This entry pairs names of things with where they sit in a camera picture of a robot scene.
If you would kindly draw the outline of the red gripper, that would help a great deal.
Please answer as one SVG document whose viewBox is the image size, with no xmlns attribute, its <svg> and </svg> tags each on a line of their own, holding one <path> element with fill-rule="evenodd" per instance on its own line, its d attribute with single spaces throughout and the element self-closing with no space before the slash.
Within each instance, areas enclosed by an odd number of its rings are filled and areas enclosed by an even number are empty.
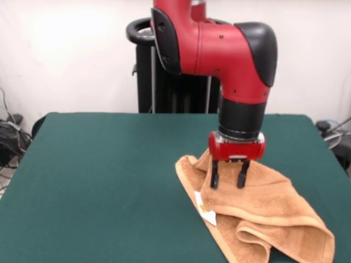
<svg viewBox="0 0 351 263">
<path fill-rule="evenodd" d="M 258 137 L 249 141 L 230 140 L 222 136 L 219 131 L 212 131 L 208 138 L 208 149 L 212 156 L 211 171 L 211 188 L 218 188 L 219 161 L 228 161 L 231 159 L 244 160 L 237 179 L 237 188 L 245 187 L 247 171 L 250 167 L 251 160 L 262 158 L 265 151 L 265 136 L 262 132 Z"/>
</svg>

